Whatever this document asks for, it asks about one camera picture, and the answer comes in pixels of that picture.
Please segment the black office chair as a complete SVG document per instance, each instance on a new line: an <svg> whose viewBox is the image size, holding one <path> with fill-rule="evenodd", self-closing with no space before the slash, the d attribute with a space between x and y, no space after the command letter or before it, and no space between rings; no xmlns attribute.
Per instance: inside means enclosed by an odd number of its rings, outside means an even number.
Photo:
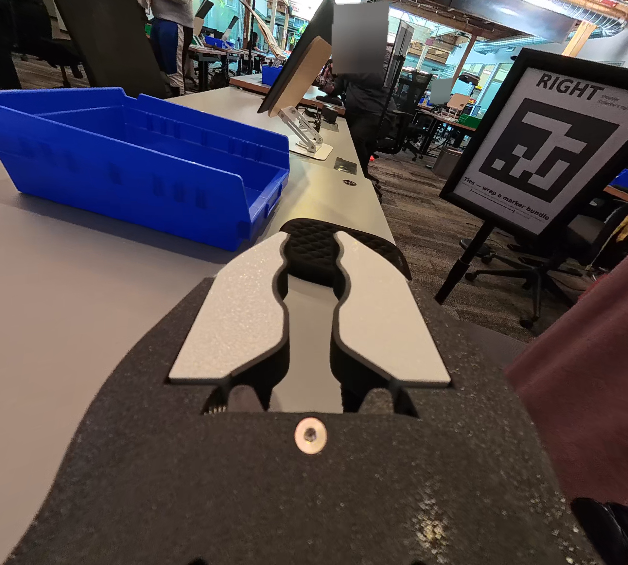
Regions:
<svg viewBox="0 0 628 565"><path fill-rule="evenodd" d="M529 291L532 298L532 311L520 318L525 329L532 329L540 320L545 295L571 308L575 300L553 275L561 273L581 277L578 269L565 264L572 260L581 268L597 267L606 269L608 262L603 258L606 249L619 242L619 233L627 225L627 202L612 200L604 207L592 206L546 243L521 243L509 245L520 253L516 258L500 255L486 248L477 256L482 267L468 269L464 278L473 282L480 276L494 276L519 280L522 288Z"/></svg>
<svg viewBox="0 0 628 565"><path fill-rule="evenodd" d="M402 72L391 96L395 109L387 112L381 121L372 159L381 153L396 155L406 150L413 153L414 161L417 159L419 141L427 134L430 123L430 117L420 110L420 100L432 79L431 73Z"/></svg>

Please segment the black monitor on white stand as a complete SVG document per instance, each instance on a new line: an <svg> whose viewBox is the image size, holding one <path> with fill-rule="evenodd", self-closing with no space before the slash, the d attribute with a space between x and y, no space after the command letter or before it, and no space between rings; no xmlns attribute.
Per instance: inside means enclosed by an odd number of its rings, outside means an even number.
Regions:
<svg viewBox="0 0 628 565"><path fill-rule="evenodd" d="M257 110L270 118L278 116L290 128L296 136L289 143L291 152L317 161L325 161L333 148L298 106L332 55L334 7L334 0L322 0Z"/></svg>

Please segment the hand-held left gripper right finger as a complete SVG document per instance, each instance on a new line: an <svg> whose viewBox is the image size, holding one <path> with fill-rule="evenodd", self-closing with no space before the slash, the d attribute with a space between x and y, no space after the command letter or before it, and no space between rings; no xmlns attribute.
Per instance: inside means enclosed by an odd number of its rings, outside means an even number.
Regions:
<svg viewBox="0 0 628 565"><path fill-rule="evenodd" d="M345 231L334 240L340 282L333 346L387 386L449 386L450 374L402 272Z"/></svg>

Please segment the large blue plastic bin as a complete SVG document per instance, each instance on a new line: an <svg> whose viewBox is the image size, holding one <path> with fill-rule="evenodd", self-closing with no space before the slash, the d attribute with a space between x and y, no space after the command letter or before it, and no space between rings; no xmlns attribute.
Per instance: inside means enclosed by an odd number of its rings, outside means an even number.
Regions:
<svg viewBox="0 0 628 565"><path fill-rule="evenodd" d="M120 88L3 90L1 162L21 193L234 252L278 204L289 141Z"/></svg>

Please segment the framed tag sign on stand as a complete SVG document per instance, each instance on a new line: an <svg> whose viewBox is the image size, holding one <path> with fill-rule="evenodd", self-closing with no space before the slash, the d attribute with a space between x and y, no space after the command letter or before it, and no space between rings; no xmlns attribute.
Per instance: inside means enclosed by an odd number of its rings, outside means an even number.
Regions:
<svg viewBox="0 0 628 565"><path fill-rule="evenodd" d="M562 233L627 165L627 68L523 49L440 192L482 220L444 303L490 233Z"/></svg>

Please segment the dark grey board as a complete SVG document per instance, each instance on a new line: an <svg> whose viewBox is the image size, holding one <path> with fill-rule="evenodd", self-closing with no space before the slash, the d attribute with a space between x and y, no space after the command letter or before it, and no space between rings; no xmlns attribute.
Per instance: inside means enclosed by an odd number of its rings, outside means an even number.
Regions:
<svg viewBox="0 0 628 565"><path fill-rule="evenodd" d="M92 88L168 98L137 0L54 0Z"/></svg>

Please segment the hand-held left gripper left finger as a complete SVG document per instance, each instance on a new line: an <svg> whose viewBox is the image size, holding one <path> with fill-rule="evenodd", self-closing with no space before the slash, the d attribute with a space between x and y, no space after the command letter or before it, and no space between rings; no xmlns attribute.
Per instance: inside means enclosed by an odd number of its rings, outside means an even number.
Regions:
<svg viewBox="0 0 628 565"><path fill-rule="evenodd" d="M275 386L289 367L286 232L223 266L168 374L170 383Z"/></svg>

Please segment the person's maroon clothing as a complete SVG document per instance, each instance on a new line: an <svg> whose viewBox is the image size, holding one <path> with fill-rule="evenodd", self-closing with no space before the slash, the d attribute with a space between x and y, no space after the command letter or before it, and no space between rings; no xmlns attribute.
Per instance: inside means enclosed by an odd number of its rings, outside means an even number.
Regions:
<svg viewBox="0 0 628 565"><path fill-rule="evenodd" d="M567 499L627 505L627 259L504 372Z"/></svg>

